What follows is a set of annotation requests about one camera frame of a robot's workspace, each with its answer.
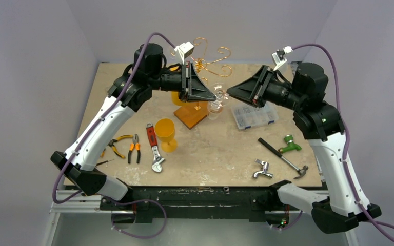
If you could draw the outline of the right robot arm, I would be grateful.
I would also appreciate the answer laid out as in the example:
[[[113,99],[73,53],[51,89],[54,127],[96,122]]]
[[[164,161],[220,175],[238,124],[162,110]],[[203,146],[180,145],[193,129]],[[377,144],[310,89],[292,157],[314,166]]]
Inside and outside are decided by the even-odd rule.
[[[290,205],[311,215],[326,234],[346,232],[381,216],[381,208],[363,193],[344,148],[348,132],[340,112],[324,100],[328,84],[324,69],[314,63],[300,64],[291,83],[279,81],[276,74],[261,66],[227,93],[256,108],[270,102],[292,110],[295,125],[322,169],[329,194],[320,195],[285,180],[272,186],[267,195],[269,205],[275,209]]]

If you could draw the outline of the clear wine glass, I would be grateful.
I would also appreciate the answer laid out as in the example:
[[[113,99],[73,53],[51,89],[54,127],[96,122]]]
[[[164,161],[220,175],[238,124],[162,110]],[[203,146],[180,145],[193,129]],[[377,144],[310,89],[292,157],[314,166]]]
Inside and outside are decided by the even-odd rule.
[[[215,95],[215,101],[210,101],[207,105],[207,117],[215,120],[221,114],[222,110],[230,103],[230,95],[227,93],[225,83],[215,83],[209,87]]]

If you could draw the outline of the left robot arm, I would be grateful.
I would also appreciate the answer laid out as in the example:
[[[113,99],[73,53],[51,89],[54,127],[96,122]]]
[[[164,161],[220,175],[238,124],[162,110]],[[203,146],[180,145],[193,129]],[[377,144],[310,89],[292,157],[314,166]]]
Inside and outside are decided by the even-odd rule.
[[[51,161],[61,173],[86,195],[100,194],[112,199],[121,210],[132,205],[127,184],[107,176],[96,167],[107,144],[121,126],[152,97],[154,90],[177,92],[182,102],[214,101],[215,95],[187,61],[194,50],[191,42],[174,48],[179,70],[166,66],[163,48],[155,43],[143,44],[107,92],[104,102],[81,136],[64,152],[55,151]]]

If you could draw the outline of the yellow wine glass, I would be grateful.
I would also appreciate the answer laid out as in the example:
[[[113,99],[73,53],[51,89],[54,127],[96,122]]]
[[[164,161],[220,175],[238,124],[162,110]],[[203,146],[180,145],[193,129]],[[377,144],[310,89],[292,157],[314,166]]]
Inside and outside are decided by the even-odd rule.
[[[180,100],[178,92],[171,92],[171,100],[176,106],[183,106],[184,102]]]
[[[154,126],[154,131],[161,141],[161,148],[165,152],[176,150],[178,143],[175,140],[175,125],[172,119],[162,118]]]

